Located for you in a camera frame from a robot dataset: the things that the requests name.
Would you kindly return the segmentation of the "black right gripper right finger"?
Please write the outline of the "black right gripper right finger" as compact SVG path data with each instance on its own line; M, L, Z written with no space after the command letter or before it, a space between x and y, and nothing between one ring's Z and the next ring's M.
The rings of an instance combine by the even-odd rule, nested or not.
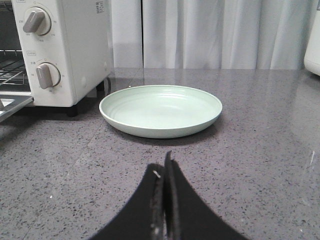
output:
M164 161L164 211L169 240L245 240L192 188L168 151Z

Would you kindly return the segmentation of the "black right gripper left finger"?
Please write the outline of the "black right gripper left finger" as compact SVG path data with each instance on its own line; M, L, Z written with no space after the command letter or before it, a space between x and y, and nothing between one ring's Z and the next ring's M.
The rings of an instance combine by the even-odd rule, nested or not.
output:
M137 189L121 211L92 240L162 240L165 168L147 165Z

